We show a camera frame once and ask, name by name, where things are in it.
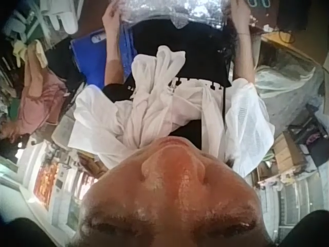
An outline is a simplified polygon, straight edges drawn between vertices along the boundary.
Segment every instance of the white shirt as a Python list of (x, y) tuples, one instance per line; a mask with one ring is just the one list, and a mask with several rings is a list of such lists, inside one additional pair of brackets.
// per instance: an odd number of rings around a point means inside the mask
[(272, 146), (274, 126), (252, 83), (238, 79), (223, 95), (198, 80), (176, 87), (185, 52), (160, 46), (157, 57), (138, 55), (132, 64), (133, 101), (111, 102), (95, 86), (76, 100), (76, 122), (69, 146), (99, 156), (109, 169), (139, 148), (168, 136), (191, 120), (202, 121), (202, 149), (222, 161), (234, 160), (242, 177), (252, 172)]

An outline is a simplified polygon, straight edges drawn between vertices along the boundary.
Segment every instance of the person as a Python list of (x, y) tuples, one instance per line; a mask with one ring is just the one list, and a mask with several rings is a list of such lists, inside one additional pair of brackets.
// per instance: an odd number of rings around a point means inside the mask
[[(244, 0), (231, 1), (238, 40), (234, 78), (254, 83), (249, 16)], [(118, 1), (110, 3), (103, 24), (107, 42), (103, 93), (113, 102), (129, 100), (134, 78), (124, 83)], [(218, 93), (230, 86), (222, 75), (223, 58), (214, 51), (216, 39), (207, 38), (209, 32), (220, 32), (198, 23), (176, 30), (165, 20), (137, 24), (135, 31), (138, 53), (153, 56), (158, 45), (172, 51), (185, 48), (180, 82), (202, 79)], [(227, 164), (202, 151), (200, 136), (200, 120), (190, 122), (103, 175), (83, 198), (79, 229), (70, 246), (270, 246), (256, 192)]]
[(14, 143), (20, 136), (32, 134), (46, 121), (54, 122), (64, 102), (66, 86), (49, 68), (42, 68), (36, 55), (36, 42), (26, 52), (24, 89), (18, 118), (1, 126), (0, 139)]

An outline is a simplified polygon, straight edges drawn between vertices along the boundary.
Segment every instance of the clear plastic bag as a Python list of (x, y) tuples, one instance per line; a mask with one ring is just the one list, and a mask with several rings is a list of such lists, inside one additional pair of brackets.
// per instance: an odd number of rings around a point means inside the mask
[(177, 28), (188, 21), (208, 24), (221, 29), (223, 11), (229, 0), (125, 0), (123, 21), (134, 25), (150, 19), (171, 19)]

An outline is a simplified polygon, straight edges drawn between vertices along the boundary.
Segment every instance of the wall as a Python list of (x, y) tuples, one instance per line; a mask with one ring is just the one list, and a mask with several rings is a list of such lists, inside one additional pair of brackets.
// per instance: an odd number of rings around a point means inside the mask
[(27, 206), (19, 191), (0, 184), (0, 213), (5, 222), (24, 217), (36, 222), (36, 218)]
[(68, 235), (52, 226), (44, 217), (44, 208), (36, 200), (35, 196), (20, 184), (16, 184), (16, 189), (12, 189), (1, 184), (0, 181), (0, 213), (5, 222), (16, 218), (28, 218), (34, 221), (57, 246), (65, 246), (68, 242)]

